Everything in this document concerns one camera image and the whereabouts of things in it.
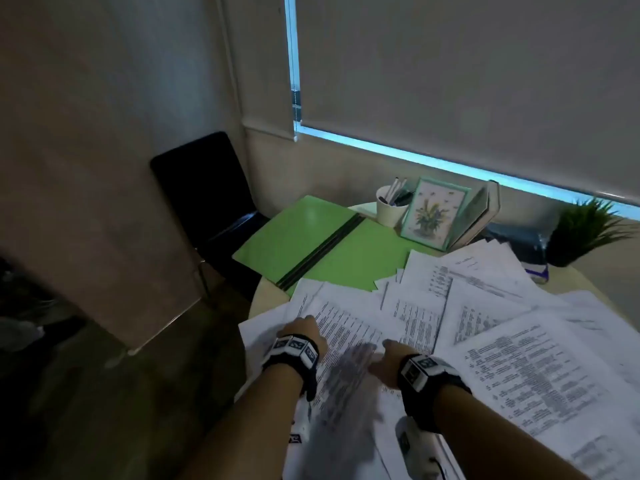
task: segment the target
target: floor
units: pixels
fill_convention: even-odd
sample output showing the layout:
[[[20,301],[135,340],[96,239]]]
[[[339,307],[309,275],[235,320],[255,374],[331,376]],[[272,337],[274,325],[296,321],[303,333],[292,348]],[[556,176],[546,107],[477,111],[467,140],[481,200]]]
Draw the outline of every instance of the floor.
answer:
[[[92,322],[0,356],[0,479],[174,478],[244,382],[249,306],[223,283],[135,356]]]

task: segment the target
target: white cup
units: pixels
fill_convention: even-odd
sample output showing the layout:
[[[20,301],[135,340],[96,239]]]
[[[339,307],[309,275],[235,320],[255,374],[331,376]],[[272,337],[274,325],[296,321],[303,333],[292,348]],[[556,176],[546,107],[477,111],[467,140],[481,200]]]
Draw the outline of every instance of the white cup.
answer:
[[[378,224],[382,224],[383,226],[396,227],[398,222],[402,220],[409,204],[403,205],[402,207],[394,207],[393,205],[382,202],[380,197],[384,198],[390,186],[391,185],[385,185],[384,187],[380,187],[376,192],[376,220]]]

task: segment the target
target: green binder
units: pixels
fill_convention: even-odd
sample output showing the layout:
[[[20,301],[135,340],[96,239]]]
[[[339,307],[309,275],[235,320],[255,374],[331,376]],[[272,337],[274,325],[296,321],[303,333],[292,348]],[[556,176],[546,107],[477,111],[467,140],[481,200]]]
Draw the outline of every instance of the green binder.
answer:
[[[308,195],[252,235],[233,258],[276,283],[355,214],[351,209]],[[437,254],[427,246],[399,237],[393,229],[364,219],[304,277],[375,290],[373,281],[404,267],[412,249]],[[292,295],[294,290],[295,286],[291,286],[287,293]]]

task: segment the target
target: forearm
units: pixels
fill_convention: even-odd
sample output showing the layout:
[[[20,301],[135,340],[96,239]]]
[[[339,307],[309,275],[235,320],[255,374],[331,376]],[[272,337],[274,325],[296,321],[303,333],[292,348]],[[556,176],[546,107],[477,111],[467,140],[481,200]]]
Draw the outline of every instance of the forearm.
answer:
[[[571,464],[459,387],[442,387],[433,414],[469,479],[587,480]]]
[[[302,378],[290,366],[267,368],[208,435],[182,480],[279,480]]]

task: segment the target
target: picture frame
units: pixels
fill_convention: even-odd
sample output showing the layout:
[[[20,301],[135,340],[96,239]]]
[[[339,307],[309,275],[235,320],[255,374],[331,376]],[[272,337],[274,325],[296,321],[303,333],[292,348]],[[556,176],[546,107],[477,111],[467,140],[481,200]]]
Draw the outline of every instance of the picture frame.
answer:
[[[468,187],[420,177],[400,235],[430,248],[446,251],[451,228],[464,207]]]

